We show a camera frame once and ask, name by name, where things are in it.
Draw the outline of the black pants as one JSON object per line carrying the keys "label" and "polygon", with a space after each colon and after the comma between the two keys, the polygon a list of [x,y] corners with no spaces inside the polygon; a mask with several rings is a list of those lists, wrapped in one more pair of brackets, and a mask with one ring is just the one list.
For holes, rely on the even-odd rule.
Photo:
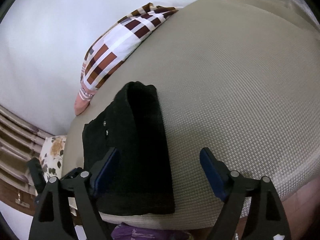
{"label": "black pants", "polygon": [[84,168],[98,210],[167,215],[175,200],[164,122],[153,85],[127,83],[82,132]]}

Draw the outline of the floral pillow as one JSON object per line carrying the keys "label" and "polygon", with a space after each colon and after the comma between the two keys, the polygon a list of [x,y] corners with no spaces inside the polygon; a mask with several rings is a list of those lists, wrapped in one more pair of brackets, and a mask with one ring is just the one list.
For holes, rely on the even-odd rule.
{"label": "floral pillow", "polygon": [[63,154],[67,135],[47,137],[42,145],[39,160],[45,182],[51,177],[62,177]]}

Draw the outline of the brown wooden door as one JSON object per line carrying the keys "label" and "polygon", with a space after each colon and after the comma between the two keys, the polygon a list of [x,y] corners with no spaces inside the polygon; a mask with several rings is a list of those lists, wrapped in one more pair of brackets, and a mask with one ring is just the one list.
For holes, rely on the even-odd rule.
{"label": "brown wooden door", "polygon": [[30,216],[35,214],[35,196],[21,191],[3,180],[0,185],[0,198],[2,202],[17,211]]}

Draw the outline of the beige striped curtain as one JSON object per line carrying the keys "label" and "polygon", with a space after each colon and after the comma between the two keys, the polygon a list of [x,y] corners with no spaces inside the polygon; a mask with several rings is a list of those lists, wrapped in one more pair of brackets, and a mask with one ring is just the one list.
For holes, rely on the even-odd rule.
{"label": "beige striped curtain", "polygon": [[52,135],[1,107],[1,178],[29,191],[33,182],[27,162],[39,157],[46,138]]}

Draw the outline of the purple cloth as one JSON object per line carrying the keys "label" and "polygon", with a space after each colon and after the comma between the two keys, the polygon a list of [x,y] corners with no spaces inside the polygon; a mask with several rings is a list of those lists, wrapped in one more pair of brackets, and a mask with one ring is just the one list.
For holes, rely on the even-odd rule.
{"label": "purple cloth", "polygon": [[125,223],[117,225],[111,233],[112,239],[128,240],[182,240],[194,239],[186,231],[145,229]]}

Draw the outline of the pink plaid pillow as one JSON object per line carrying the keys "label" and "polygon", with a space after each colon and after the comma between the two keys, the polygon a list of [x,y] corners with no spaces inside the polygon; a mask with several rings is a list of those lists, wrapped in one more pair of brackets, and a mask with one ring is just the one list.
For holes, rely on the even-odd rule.
{"label": "pink plaid pillow", "polygon": [[180,7],[148,3],[118,20],[85,54],[74,113],[81,114],[105,81]]}

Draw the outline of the beige textured bed sheet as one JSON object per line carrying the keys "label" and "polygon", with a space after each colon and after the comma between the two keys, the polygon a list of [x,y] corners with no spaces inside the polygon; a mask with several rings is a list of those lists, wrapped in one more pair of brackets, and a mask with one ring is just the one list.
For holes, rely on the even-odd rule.
{"label": "beige textured bed sheet", "polygon": [[69,129],[63,173],[84,163],[82,131],[128,82],[156,87],[172,170],[172,215],[108,222],[188,230],[222,202],[199,161],[269,176],[281,199],[319,174],[319,29],[292,0],[198,0],[166,20],[103,84]]}

